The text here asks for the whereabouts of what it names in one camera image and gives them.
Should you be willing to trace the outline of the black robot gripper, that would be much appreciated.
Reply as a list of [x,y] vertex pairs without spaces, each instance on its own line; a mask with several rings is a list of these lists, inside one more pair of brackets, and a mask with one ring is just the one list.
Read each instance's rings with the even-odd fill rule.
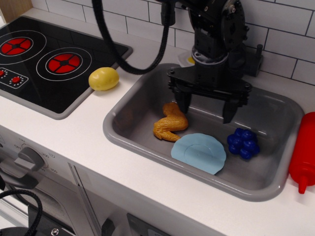
[[239,107],[247,105],[252,86],[232,73],[226,65],[171,68],[167,71],[169,88],[181,112],[188,112],[191,96],[199,95],[225,101],[223,124],[230,123]]

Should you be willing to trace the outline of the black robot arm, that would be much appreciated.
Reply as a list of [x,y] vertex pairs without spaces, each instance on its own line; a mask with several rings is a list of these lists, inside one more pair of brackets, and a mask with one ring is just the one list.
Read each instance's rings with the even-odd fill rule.
[[237,109],[247,104],[252,87],[242,80],[246,65],[244,40],[249,28],[239,0],[182,0],[194,30],[191,56],[195,64],[167,72],[169,88],[183,113],[191,96],[224,101],[223,123],[230,123]]

